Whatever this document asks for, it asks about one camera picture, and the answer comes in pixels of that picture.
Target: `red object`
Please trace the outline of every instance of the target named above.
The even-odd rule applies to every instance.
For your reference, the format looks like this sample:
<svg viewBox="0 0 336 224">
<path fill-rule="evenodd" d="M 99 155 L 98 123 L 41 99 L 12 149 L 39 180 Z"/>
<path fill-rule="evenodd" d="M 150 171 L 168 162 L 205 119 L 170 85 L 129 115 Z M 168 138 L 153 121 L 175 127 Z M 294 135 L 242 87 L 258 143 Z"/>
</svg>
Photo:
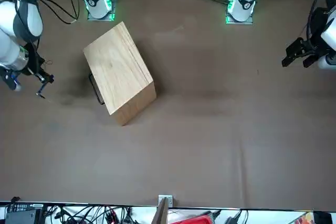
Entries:
<svg viewBox="0 0 336 224">
<path fill-rule="evenodd" d="M 195 218 L 174 222 L 173 224 L 213 224 L 208 215 L 201 215 Z"/>
</svg>

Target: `wood grain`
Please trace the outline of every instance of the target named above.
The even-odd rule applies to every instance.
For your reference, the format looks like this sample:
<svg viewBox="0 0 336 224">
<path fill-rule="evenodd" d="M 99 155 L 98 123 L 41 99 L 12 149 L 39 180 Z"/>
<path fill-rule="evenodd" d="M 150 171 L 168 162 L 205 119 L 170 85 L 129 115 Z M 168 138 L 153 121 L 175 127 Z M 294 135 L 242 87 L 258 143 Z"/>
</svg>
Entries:
<svg viewBox="0 0 336 224">
<path fill-rule="evenodd" d="M 153 78 L 124 22 L 83 51 L 109 114 L 118 112 L 117 121 L 122 125 L 155 99 Z M 144 89 L 150 93 L 143 95 Z"/>
</svg>

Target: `brown table surface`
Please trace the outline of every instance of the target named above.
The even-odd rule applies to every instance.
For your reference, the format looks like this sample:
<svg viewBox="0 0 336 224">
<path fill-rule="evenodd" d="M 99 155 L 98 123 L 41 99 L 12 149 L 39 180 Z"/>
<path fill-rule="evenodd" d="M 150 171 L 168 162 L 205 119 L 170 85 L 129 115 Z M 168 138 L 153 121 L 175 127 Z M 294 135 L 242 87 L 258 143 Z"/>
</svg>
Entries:
<svg viewBox="0 0 336 224">
<path fill-rule="evenodd" d="M 71 10 L 69 0 L 55 0 Z M 43 5 L 44 95 L 0 96 L 0 199 L 335 210 L 336 72 L 283 68 L 313 0 L 258 0 L 252 26 L 209 0 L 118 0 L 116 21 L 62 24 Z M 82 49 L 124 21 L 159 97 L 116 125 Z"/>
</svg>

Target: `gray mounting plate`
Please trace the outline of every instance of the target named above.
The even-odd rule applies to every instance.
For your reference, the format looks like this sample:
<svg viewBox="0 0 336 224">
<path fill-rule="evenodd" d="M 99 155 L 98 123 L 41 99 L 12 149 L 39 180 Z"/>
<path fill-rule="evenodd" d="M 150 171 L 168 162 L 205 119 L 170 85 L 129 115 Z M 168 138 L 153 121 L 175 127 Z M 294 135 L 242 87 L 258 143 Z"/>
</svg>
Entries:
<svg viewBox="0 0 336 224">
<path fill-rule="evenodd" d="M 93 18 L 91 14 L 88 12 L 88 21 L 114 21 L 115 19 L 115 11 L 117 6 L 117 0 L 111 0 L 111 11 L 105 15 L 104 18 Z"/>
<path fill-rule="evenodd" d="M 160 202 L 164 199 L 167 198 L 169 201 L 169 207 L 173 207 L 173 195 L 159 195 L 159 202 L 158 205 L 160 204 Z"/>
<path fill-rule="evenodd" d="M 250 16 L 245 22 L 237 22 L 231 17 L 230 14 L 226 12 L 225 18 L 226 18 L 225 22 L 227 24 L 237 24 L 237 25 L 252 25 L 253 24 L 252 16 Z"/>
</svg>

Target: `wooden crate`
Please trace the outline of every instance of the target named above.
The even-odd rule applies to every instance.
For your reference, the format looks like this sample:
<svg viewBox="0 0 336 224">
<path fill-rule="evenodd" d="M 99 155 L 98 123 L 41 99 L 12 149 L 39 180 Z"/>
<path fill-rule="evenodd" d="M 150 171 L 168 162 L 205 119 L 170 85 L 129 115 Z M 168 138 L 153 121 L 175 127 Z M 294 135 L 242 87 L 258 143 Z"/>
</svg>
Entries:
<svg viewBox="0 0 336 224">
<path fill-rule="evenodd" d="M 123 22 L 83 51 L 109 114 L 119 124 L 155 100 L 153 78 Z"/>
</svg>

